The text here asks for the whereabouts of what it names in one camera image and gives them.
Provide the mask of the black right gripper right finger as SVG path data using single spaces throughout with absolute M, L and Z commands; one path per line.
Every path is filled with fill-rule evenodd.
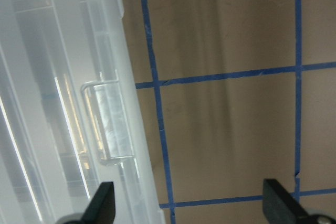
M 264 179 L 263 213 L 268 223 L 306 223 L 309 214 L 276 179 Z

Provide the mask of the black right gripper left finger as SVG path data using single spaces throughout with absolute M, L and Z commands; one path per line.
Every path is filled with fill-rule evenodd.
M 113 182 L 102 182 L 81 217 L 81 223 L 111 224 L 116 216 Z

